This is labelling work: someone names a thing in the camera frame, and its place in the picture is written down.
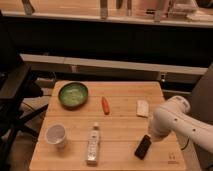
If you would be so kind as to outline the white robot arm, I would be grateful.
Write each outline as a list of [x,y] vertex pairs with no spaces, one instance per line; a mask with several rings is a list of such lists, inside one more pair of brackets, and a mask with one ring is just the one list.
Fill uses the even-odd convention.
[[149,120],[151,139],[161,141],[174,131],[213,153],[213,125],[189,117],[189,111],[190,103],[182,96],[173,96],[160,104]]

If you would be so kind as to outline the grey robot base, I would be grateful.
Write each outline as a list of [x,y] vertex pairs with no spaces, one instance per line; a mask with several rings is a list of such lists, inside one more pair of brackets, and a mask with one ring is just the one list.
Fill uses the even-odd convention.
[[[189,97],[189,115],[213,126],[213,62],[195,85]],[[213,154],[194,145],[202,171],[213,171]]]

